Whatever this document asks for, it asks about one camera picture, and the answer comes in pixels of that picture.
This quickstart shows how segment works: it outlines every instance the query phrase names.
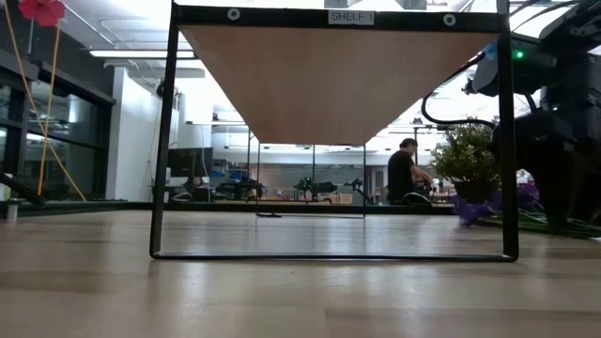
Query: wooden floor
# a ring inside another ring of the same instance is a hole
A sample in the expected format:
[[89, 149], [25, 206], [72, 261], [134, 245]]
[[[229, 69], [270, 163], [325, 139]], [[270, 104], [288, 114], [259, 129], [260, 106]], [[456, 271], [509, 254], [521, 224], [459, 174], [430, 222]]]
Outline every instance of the wooden floor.
[[[2, 338], [601, 337], [601, 243], [522, 235], [514, 264], [153, 261], [150, 213], [0, 224]], [[173, 212], [187, 252], [497, 253], [453, 217]]]

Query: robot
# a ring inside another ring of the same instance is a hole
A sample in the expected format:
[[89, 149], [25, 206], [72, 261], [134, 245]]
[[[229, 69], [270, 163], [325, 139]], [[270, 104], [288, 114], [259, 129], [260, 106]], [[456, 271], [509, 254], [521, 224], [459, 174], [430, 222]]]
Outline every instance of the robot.
[[312, 202], [323, 200], [331, 203], [330, 198], [322, 198], [319, 195], [322, 193], [336, 193], [338, 191], [337, 185], [331, 182], [314, 183], [310, 177], [301, 179], [293, 188], [302, 192], [305, 201], [307, 200], [307, 192], [311, 192]]
[[248, 200], [253, 191], [256, 191], [259, 199], [263, 197], [265, 186], [252, 178], [243, 177], [241, 181], [228, 179], [215, 189], [215, 192], [228, 194], [234, 200]]
[[[534, 178], [551, 229], [593, 221], [601, 208], [601, 4], [580, 2], [539, 38], [512, 35], [514, 91], [531, 112], [516, 118], [516, 163]], [[495, 55], [480, 57], [468, 94], [498, 95]], [[540, 107], [530, 95], [541, 89]], [[491, 151], [499, 158], [499, 129]]]

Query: computer monitor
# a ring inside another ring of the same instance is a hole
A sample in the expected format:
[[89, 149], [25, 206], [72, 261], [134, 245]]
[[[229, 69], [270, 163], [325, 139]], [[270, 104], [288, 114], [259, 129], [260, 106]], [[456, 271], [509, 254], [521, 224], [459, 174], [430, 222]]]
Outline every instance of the computer monitor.
[[167, 166], [171, 168], [171, 177], [210, 177], [213, 148], [169, 149]]

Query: shelf label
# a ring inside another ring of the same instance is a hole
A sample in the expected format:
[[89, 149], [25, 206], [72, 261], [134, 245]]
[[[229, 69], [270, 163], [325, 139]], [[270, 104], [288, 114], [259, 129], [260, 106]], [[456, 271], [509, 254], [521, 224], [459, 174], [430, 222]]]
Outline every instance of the shelf label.
[[374, 12], [329, 10], [328, 24], [374, 25]]

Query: green leaves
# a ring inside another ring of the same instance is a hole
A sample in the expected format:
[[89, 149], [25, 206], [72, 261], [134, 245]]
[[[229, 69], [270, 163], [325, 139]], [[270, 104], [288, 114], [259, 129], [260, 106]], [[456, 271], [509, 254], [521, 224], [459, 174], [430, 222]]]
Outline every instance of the green leaves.
[[445, 133], [446, 145], [432, 151], [432, 165], [439, 175], [452, 181], [489, 180], [499, 182], [493, 154], [488, 151], [492, 131], [482, 125], [456, 126]]

